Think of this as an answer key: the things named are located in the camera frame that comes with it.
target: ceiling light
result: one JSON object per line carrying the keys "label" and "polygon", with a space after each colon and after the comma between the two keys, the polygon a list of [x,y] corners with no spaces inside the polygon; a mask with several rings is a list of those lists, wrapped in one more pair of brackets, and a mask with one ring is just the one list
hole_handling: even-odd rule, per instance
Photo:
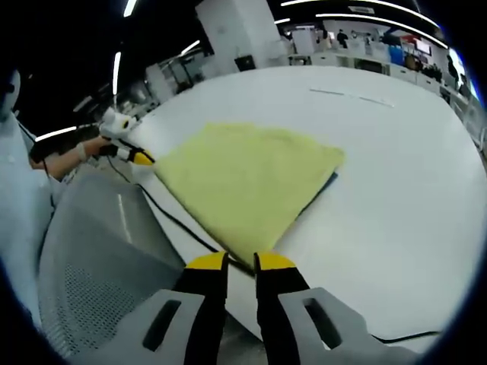
{"label": "ceiling light", "polygon": [[440,40],[437,40],[433,36],[430,36],[429,34],[426,34],[425,32],[421,32],[420,30],[417,30],[413,27],[410,27],[409,25],[405,25],[402,23],[398,23],[397,21],[390,21],[388,19],[383,19],[382,17],[370,17],[368,15],[358,15],[358,14],[317,14],[317,17],[355,17],[358,19],[367,19],[369,21],[382,21],[384,23],[396,25],[397,27],[401,27],[407,30],[411,30],[417,34],[422,35],[424,38],[428,38],[429,40],[437,43],[438,45],[442,46],[443,48],[448,49],[448,46],[441,42]]}
{"label": "ceiling light", "polygon": [[115,62],[113,63],[113,95],[116,95],[119,86],[119,67],[120,67],[120,56],[122,53],[117,52],[115,54]]}
{"label": "ceiling light", "polygon": [[180,54],[180,56],[186,55],[191,49],[195,48],[198,46],[201,42],[197,40],[196,42],[192,43],[190,46],[186,47]]}
{"label": "ceiling light", "polygon": [[137,0],[129,0],[127,2],[127,6],[125,7],[125,11],[123,12],[123,17],[129,17],[130,15],[132,15],[135,3],[137,3]]}
{"label": "ceiling light", "polygon": [[291,21],[289,17],[287,17],[286,19],[281,19],[280,21],[275,21],[274,24],[287,23],[288,21]]}
{"label": "ceiling light", "polygon": [[[281,6],[289,6],[289,5],[295,5],[295,4],[301,4],[303,2],[318,2],[322,0],[294,0],[293,2],[283,2]],[[408,8],[404,8],[403,6],[396,5],[396,4],[391,4],[390,2],[382,2],[381,0],[355,0],[357,2],[371,2],[373,4],[378,4],[378,5],[384,5],[384,6],[389,6],[391,8],[395,8],[401,11],[408,12],[415,17],[420,17],[422,20],[427,21],[430,24],[433,24],[435,27],[440,27],[438,24],[436,24],[433,20],[431,20],[429,17],[424,16],[423,14],[418,13],[417,11],[413,11]]]}
{"label": "ceiling light", "polygon": [[42,141],[43,139],[46,139],[46,138],[49,138],[49,137],[53,137],[55,135],[61,135],[62,133],[67,133],[67,132],[75,131],[76,128],[77,127],[69,127],[69,128],[61,129],[59,131],[47,133],[46,135],[41,135],[40,137],[37,137],[36,138],[36,142]]}

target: white table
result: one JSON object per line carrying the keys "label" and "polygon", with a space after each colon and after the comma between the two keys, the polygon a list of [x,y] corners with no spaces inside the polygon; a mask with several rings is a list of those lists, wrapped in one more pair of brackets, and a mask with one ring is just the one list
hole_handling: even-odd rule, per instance
{"label": "white table", "polygon": [[[362,314],[373,335],[445,328],[481,255],[487,179],[465,128],[440,97],[350,68],[267,68],[197,85],[148,114],[130,138],[161,157],[208,122],[283,127],[341,147],[339,178],[275,249],[311,287],[326,288]],[[134,167],[134,174],[161,206],[218,248],[150,169]],[[186,262],[208,253],[151,207]],[[260,337],[254,282],[234,268],[227,309]],[[401,345],[423,351],[430,342]]]}

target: yellow towel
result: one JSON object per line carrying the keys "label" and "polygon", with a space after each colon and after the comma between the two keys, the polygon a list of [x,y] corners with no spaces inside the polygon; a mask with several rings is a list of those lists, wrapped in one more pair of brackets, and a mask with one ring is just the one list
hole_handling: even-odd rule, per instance
{"label": "yellow towel", "polygon": [[253,267],[343,162],[338,148],[284,129],[207,125],[154,165],[185,209]]}

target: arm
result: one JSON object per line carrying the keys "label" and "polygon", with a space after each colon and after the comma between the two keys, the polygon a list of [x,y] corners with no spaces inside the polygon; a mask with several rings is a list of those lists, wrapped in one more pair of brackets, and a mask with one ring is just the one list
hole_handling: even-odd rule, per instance
{"label": "arm", "polygon": [[[100,153],[100,148],[109,145],[110,142],[101,137],[96,137],[83,142],[86,157],[96,156]],[[80,158],[78,151],[75,148],[62,154],[61,156],[51,158],[46,161],[47,171],[54,179],[60,180],[66,174],[70,173],[80,163],[84,161]],[[35,170],[44,170],[44,163],[35,163],[32,160],[30,165]]]}

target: ceiling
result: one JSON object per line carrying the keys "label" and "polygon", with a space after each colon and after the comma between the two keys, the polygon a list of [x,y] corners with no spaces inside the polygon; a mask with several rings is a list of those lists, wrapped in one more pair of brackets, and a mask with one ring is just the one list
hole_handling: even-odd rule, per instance
{"label": "ceiling", "polygon": [[[22,122],[34,133],[73,125],[74,106],[110,84],[118,51],[122,52],[119,87],[123,87],[140,78],[148,65],[177,55],[195,40],[211,49],[194,11],[201,0],[138,0],[132,16],[124,18],[126,1],[13,0],[3,11],[8,14],[3,34],[9,35],[7,47],[23,77],[19,119],[24,118]],[[318,13],[349,13],[349,5],[364,6],[363,2],[324,0],[282,7],[284,0],[267,1],[276,20],[289,17],[293,23],[316,21]],[[387,1],[415,10],[412,0]],[[424,14],[435,3],[420,2]],[[377,17],[433,33],[429,23],[403,11],[367,6],[374,8]],[[452,15],[447,6],[442,2],[439,8],[436,2],[432,17],[448,22]]]}

